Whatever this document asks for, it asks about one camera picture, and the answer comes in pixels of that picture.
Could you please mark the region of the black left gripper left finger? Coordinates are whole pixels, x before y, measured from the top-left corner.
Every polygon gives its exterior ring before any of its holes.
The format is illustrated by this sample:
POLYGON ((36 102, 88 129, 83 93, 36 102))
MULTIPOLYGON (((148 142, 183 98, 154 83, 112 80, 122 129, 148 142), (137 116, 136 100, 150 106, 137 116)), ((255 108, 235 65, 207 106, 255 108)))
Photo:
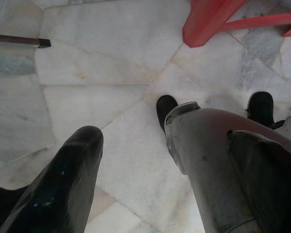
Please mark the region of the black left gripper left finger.
POLYGON ((0 233, 82 233, 94 200, 103 133, 83 126, 27 186, 0 187, 0 233))

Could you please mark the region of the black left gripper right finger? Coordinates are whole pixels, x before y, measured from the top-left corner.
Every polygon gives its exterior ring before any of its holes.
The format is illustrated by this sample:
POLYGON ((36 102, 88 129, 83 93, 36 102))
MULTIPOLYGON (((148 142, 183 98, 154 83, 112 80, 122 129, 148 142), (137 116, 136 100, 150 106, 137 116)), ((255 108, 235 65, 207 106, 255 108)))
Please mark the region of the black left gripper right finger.
POLYGON ((227 154, 264 233, 291 233, 291 153, 248 131, 228 131, 227 154))

